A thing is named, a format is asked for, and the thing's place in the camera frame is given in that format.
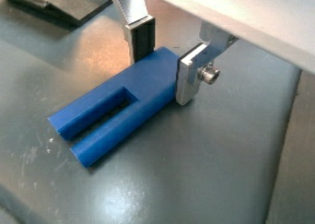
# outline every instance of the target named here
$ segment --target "metal bracket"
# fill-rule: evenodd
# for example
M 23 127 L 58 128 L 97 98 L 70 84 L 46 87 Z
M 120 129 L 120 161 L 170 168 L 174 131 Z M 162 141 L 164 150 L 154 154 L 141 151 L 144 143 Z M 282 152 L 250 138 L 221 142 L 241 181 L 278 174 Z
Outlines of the metal bracket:
M 124 40 L 134 63 L 153 51 L 154 18 L 148 14 L 144 0 L 112 0 L 118 12 Z
M 200 38 L 210 43 L 197 44 L 177 62 L 176 101 L 180 105 L 184 105 L 197 94 L 201 81 L 210 85 L 217 79 L 220 71 L 212 67 L 213 59 L 237 40 L 206 22 L 201 24 Z

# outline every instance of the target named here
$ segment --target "gray table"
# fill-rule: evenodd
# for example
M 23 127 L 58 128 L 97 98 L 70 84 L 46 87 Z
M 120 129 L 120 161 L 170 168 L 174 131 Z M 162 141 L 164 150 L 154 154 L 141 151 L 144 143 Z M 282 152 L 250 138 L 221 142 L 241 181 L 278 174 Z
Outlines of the gray table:
M 200 20 L 149 12 L 157 46 L 184 53 Z M 298 70 L 237 41 L 217 83 L 86 170 L 46 117 L 129 64 L 114 9 L 69 29 L 0 0 L 0 24 L 0 222 L 264 223 Z

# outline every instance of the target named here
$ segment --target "white panel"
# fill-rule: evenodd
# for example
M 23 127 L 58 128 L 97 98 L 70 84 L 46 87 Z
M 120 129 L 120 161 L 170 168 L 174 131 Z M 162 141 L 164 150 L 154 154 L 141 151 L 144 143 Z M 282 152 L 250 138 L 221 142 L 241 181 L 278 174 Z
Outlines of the white panel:
M 165 0 L 315 73 L 315 0 Z

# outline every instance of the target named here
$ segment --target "metal screw head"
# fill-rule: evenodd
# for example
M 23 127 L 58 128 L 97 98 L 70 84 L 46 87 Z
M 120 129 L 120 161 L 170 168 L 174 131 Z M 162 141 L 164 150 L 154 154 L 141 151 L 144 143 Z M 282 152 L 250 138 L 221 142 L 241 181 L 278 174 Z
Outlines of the metal screw head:
M 197 78 L 209 85 L 214 82 L 218 76 L 220 76 L 220 70 L 212 67 L 212 65 L 202 66 L 197 73 Z

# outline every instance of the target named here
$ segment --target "blue block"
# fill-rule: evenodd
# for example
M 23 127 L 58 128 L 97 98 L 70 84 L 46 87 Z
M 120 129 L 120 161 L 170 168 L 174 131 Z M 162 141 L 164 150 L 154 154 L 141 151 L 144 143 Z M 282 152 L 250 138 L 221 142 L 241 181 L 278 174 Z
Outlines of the blue block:
M 174 98 L 177 55 L 165 47 L 91 89 L 47 120 L 71 139 L 122 101 L 129 105 L 70 148 L 87 167 Z

